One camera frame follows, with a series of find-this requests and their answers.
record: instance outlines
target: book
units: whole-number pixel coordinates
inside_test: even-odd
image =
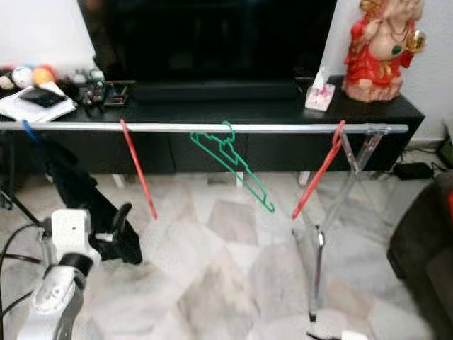
[[[64,92],[53,81],[41,84],[40,87],[64,96]],[[19,98],[24,92],[30,89],[32,89],[31,86],[0,99],[0,114],[18,121],[27,120],[29,123],[45,123],[76,109],[74,102],[70,98],[49,108],[43,108],[38,104]]]

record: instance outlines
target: marble floor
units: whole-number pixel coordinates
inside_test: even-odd
[[[333,202],[345,173],[328,173],[304,213],[317,223]],[[88,278],[73,339],[308,339],[352,330],[369,339],[432,339],[416,304],[386,260],[391,234],[429,181],[401,182],[365,174],[326,235],[318,322],[308,317],[308,283],[292,230],[304,231],[292,211],[303,190],[293,173],[259,174],[276,211],[270,214],[228,175],[149,176],[159,213],[151,218],[141,186],[130,178],[120,189],[112,176],[95,176],[119,206],[133,204],[130,222],[144,263],[106,261]],[[39,218],[63,208],[52,185],[27,178],[18,197]],[[0,210],[0,241],[26,221]],[[11,252],[40,256],[33,231]],[[7,260],[1,276],[4,307],[30,290],[39,266]],[[15,339],[27,302],[5,319]]]

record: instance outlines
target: red hanger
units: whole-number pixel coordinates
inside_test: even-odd
[[[125,134],[127,145],[129,146],[130,154],[135,163],[135,169],[137,170],[137,174],[139,175],[140,182],[142,182],[142,188],[143,188],[144,194],[147,197],[149,207],[151,208],[151,213],[152,213],[154,219],[157,220],[157,211],[156,211],[156,208],[154,207],[154,203],[153,203],[151,194],[149,193],[147,182],[144,179],[142,166],[140,165],[139,157],[137,156],[137,152],[135,151],[134,142],[132,141],[132,138],[129,136],[129,130],[127,129],[125,120],[121,118],[120,122],[121,122],[121,126],[122,126],[122,131]]]
[[[292,214],[292,218],[295,220],[297,216],[299,216],[300,212],[304,208],[306,202],[309,200],[311,194],[313,193],[314,189],[319,184],[319,181],[321,180],[322,176],[324,176],[325,172],[329,168],[329,166],[332,164],[333,160],[337,156],[337,153],[341,149],[342,141],[340,138],[340,133],[343,131],[343,126],[345,126],[346,122],[342,120],[340,124],[338,124],[337,130],[335,131],[335,134],[333,135],[332,139],[332,148],[327,154],[326,159],[324,159],[324,163],[321,166],[321,168],[318,170],[316,173],[316,176],[313,178],[311,183],[309,184],[308,188],[305,190],[304,195],[302,195],[302,198],[299,201],[299,204],[297,205],[296,209],[294,210],[294,213]]]

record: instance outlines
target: blue hanger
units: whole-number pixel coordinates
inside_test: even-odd
[[[28,124],[27,120],[25,120],[25,119],[22,120],[22,126],[25,128],[25,131],[30,136],[30,138],[38,143],[39,139],[38,139],[38,137],[36,137],[35,133],[33,132],[33,129],[31,128],[30,124]]]

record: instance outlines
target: tv screen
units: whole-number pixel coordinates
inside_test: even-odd
[[[79,0],[107,79],[312,77],[336,0]]]

